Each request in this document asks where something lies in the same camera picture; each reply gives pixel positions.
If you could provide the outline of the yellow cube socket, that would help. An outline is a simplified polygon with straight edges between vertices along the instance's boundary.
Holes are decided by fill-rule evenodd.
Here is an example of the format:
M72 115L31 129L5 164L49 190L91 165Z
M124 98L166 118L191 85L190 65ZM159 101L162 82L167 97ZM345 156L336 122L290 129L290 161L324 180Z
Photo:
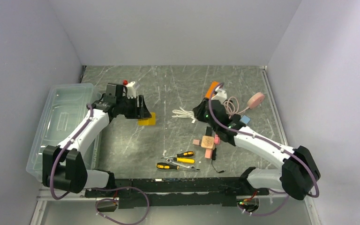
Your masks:
M154 112L151 112L150 118L138 120L139 126L154 126L155 124L156 124L156 114Z

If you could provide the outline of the beige wooden cube socket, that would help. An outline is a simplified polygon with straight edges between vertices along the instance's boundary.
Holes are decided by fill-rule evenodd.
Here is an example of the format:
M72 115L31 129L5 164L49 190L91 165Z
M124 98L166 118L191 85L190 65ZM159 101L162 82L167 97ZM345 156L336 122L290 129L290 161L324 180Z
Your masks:
M201 139L201 147L213 150L215 148L215 138L212 136L204 135Z

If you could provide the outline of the pink cube socket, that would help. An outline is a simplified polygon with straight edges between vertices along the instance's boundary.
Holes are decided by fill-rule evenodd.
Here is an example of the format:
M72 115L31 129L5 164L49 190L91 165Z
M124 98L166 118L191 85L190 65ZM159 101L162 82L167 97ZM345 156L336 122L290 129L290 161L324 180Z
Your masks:
M212 149L206 149L204 157L207 159L212 159L213 150Z

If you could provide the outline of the blue usb charger plug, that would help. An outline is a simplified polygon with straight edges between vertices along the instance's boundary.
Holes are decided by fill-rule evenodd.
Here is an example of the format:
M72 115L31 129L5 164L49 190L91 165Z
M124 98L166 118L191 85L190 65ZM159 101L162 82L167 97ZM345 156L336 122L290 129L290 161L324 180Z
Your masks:
M245 125L248 125L248 123L251 121L251 119L248 116L243 115L240 119L241 122L243 122Z

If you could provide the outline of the round pink power socket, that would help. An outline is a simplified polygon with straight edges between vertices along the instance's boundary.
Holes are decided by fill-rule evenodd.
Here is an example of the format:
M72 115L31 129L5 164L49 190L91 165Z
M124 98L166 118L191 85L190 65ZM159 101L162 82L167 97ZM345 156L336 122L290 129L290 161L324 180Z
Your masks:
M249 109L256 108L263 100L265 99L265 95L261 92L254 94L247 102L247 106Z

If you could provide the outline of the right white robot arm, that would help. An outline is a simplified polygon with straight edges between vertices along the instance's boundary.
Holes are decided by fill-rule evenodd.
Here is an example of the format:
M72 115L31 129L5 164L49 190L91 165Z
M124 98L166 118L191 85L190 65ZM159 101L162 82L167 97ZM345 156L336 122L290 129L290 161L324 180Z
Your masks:
M306 147L293 148L257 133L242 121L242 116L227 114L218 100L204 98L192 112L198 121L208 123L221 141L249 150L276 167L275 170L248 168L239 183L244 194L271 188L283 190L296 200L319 196L317 181L321 174Z

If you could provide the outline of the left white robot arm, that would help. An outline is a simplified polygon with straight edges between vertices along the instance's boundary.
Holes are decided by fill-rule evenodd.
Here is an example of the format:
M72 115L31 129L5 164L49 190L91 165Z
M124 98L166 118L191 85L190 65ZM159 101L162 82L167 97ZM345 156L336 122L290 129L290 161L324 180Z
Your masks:
M88 169L84 156L101 131L119 115L127 119L151 119L143 95L138 95L136 81L108 83L101 98L87 104L82 122L63 141L48 145L42 153L42 183L50 189L53 199L69 193L96 189L105 197L116 190L115 176L110 171Z

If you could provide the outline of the orange power strip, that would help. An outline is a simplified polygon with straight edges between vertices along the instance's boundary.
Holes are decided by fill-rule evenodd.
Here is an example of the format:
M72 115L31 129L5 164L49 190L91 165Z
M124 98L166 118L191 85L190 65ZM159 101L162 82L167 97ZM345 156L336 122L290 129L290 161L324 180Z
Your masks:
M219 84L219 82L217 82L217 81L213 81L213 82L211 83L210 87L208 88L208 90L207 90L207 92L206 92L206 94L205 94L205 98L210 99L212 92L214 92L215 87L216 87L218 84Z

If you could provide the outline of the small yellow black screwdriver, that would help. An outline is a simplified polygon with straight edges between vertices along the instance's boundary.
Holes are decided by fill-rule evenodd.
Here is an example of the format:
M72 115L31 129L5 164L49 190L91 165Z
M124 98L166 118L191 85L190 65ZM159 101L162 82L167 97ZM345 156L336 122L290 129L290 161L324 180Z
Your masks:
M176 154L174 156L166 156L163 158L189 158L189 157L193 157L194 155L195 155L195 153L193 151L187 151L187 152Z

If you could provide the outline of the middle yellow screwdriver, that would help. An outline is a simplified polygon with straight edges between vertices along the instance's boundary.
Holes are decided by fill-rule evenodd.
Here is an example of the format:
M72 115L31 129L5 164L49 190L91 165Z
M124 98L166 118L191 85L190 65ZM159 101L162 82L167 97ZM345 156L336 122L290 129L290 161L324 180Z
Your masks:
M180 162L180 163L186 163L186 164L194 164L195 160L191 158L180 158L180 157L174 157L174 158L167 158L168 162Z

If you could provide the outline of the large black yellow screwdriver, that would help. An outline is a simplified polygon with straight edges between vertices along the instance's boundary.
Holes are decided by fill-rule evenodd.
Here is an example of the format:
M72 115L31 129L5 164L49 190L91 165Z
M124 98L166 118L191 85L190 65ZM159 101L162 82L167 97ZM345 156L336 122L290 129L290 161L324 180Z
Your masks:
M157 163L156 168L160 170L190 170L190 171L199 171L200 169L196 168L185 168L179 165L172 165L168 163Z

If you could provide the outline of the clear plastic storage bin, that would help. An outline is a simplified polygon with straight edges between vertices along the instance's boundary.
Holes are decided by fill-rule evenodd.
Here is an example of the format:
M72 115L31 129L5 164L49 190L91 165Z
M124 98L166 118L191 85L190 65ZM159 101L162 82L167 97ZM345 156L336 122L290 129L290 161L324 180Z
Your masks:
M88 114L87 104L101 98L91 83L63 84L51 87L30 150L26 171L42 182L42 153L56 146L81 124Z

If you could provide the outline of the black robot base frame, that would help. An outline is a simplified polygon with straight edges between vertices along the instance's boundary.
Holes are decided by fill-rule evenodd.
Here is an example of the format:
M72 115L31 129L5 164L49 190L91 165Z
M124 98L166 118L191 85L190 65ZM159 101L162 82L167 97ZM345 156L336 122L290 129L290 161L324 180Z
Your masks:
M120 209L149 206L221 205L232 207L242 197L265 196L241 177L115 179L106 191L87 190L86 198L119 199Z

